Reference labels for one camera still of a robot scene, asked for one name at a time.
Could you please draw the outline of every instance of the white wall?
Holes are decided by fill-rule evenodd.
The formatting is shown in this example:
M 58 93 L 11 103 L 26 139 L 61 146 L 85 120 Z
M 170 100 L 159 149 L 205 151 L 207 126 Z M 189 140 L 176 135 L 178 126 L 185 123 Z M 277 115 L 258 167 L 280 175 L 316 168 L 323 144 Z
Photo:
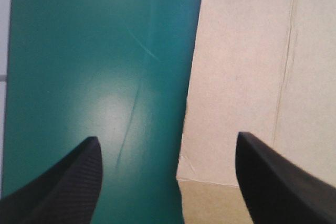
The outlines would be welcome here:
M 0 182 L 2 181 L 4 112 L 8 54 L 8 28 L 11 0 L 0 0 Z

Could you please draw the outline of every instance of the glossy teal panel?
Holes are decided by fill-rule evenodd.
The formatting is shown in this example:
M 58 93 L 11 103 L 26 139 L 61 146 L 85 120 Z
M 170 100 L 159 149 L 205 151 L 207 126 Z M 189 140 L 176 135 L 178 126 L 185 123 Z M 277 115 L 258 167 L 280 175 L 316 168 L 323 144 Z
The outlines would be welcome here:
M 93 223 L 181 223 L 175 180 L 201 0 L 12 0 L 4 196 L 90 135 Z

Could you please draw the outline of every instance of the crease in cardboard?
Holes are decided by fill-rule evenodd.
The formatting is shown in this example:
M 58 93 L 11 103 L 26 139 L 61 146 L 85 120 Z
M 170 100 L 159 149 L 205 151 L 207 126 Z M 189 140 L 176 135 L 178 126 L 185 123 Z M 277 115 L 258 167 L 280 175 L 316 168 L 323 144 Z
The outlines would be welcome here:
M 281 99 L 283 96 L 283 92 L 285 87 L 287 86 L 286 84 L 286 77 L 288 76 L 288 69 L 290 68 L 288 66 L 289 63 L 289 55 L 290 55 L 290 45 L 291 45 L 291 41 L 292 41 L 292 32 L 293 32 L 293 14 L 294 14 L 294 10 L 295 10 L 295 6 L 296 6 L 296 0 L 291 0 L 290 3 L 290 8 L 289 8 L 289 20 L 288 20 L 288 37 L 287 37 L 287 42 L 286 42 L 286 54 L 284 57 L 284 65 L 283 65 L 283 75 L 282 75 L 282 80 L 280 81 L 280 85 L 279 85 L 279 94 L 278 94 L 278 102 L 277 102 L 277 108 L 276 108 L 276 113 L 275 113 L 275 122 L 274 122 L 274 130 L 273 130 L 273 142 L 272 142 L 272 147 L 275 147 L 276 144 L 276 135 L 277 135 L 277 131 L 278 131 L 278 124 L 279 124 L 279 117 L 280 117 L 280 109 L 281 109 Z
M 222 184 L 222 183 L 216 183 L 216 182 L 210 182 L 210 181 L 202 181 L 197 179 L 190 179 L 190 178 L 184 178 L 184 177 L 177 177 L 176 178 L 178 182 L 199 182 L 199 183 L 205 183 L 205 184 L 211 184 L 211 185 L 217 185 L 217 186 L 227 186 L 227 187 L 233 187 L 233 188 L 239 188 L 237 185 L 229 185 L 229 184 Z
M 195 167 L 193 166 L 193 164 L 191 163 L 190 159 L 188 158 L 187 155 L 185 154 L 182 154 L 180 155 L 180 158 L 179 158 L 179 162 L 181 161 L 181 159 L 184 159 L 185 162 L 187 163 L 187 165 L 190 167 L 190 169 L 193 171 L 193 173 L 197 176 L 197 172 L 195 170 Z

